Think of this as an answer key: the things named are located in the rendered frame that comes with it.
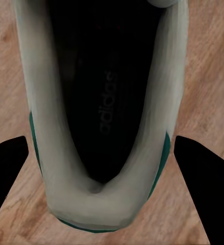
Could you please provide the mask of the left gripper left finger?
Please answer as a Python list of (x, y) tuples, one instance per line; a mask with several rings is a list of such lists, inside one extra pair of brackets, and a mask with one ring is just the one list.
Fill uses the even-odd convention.
[(25, 136), (0, 143), (0, 208), (28, 155)]

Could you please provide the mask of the gym shoe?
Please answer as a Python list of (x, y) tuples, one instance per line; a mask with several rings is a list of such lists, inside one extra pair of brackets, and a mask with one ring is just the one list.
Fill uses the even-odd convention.
[(170, 153), (188, 0), (14, 0), (48, 211), (92, 233), (129, 227)]

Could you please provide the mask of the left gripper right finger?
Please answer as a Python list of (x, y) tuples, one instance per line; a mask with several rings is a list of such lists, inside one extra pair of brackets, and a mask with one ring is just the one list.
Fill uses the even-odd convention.
[(174, 155), (211, 245), (224, 245), (224, 160), (202, 144), (177, 136)]

